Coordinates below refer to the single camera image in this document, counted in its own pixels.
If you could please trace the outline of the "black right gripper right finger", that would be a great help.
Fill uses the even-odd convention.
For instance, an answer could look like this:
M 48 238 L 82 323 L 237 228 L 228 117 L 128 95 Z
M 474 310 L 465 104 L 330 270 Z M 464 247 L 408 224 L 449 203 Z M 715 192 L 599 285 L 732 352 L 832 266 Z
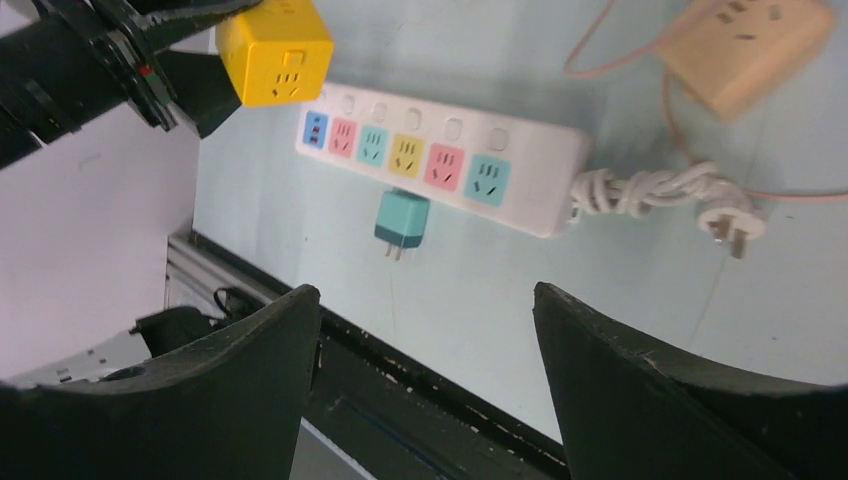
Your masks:
M 575 479 L 843 479 L 847 389 L 700 357 L 549 283 L 534 324 Z

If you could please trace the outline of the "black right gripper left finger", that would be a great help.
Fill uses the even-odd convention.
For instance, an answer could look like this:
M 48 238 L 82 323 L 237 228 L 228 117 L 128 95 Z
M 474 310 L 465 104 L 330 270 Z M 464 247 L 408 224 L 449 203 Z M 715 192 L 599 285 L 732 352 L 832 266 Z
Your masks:
M 313 377 L 320 294 L 103 380 L 1 388 L 5 479 L 285 479 Z

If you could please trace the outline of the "white multicolour power strip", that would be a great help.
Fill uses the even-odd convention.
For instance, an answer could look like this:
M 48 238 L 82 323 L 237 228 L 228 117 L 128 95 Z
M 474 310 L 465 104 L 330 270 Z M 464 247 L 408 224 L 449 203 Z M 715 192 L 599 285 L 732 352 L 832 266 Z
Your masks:
M 538 238 L 574 216 L 582 130 L 326 83 L 302 104 L 296 150 Z

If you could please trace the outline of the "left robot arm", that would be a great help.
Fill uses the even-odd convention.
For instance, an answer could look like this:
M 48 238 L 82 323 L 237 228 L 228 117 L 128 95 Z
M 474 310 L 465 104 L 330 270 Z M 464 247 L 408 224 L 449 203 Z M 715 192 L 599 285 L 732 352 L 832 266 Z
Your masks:
M 7 168 L 128 104 L 170 131 L 181 112 L 199 138 L 243 106 L 223 61 L 173 45 L 255 1 L 36 1 L 36 22 L 1 39 L 1 166 Z

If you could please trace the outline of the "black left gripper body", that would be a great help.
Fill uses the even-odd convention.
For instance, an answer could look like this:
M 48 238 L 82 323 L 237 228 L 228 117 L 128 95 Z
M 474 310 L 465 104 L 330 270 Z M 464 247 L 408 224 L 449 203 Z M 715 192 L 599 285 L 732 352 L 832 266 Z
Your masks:
M 129 1 L 41 1 L 41 19 L 60 18 L 119 83 L 127 103 L 152 127 L 177 126 L 169 105 L 175 91 L 150 42 L 147 21 Z

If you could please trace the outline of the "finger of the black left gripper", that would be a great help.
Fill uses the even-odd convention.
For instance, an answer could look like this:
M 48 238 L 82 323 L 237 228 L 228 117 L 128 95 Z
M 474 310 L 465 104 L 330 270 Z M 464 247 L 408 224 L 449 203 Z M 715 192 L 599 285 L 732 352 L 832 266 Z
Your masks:
M 158 60 L 174 88 L 173 102 L 200 139 L 213 134 L 242 106 L 217 54 L 166 50 Z
M 132 7 L 153 50 L 168 49 L 188 37 L 210 29 L 257 7 L 261 0 L 140 0 Z

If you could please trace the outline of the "beige cube socket adapter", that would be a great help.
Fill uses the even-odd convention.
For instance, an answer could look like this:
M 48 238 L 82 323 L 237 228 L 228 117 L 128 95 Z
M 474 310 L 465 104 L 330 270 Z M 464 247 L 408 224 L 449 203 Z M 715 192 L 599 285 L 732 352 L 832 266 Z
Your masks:
M 815 59 L 835 26 L 824 1 L 694 1 L 657 53 L 692 99 L 730 122 Z

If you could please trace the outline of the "yellow cube socket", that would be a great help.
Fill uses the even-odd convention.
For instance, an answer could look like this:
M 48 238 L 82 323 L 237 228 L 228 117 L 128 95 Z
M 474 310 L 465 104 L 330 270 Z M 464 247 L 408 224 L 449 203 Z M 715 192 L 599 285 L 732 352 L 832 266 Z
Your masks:
M 334 40 L 310 0 L 265 0 L 216 27 L 215 46 L 241 103 L 317 99 Z

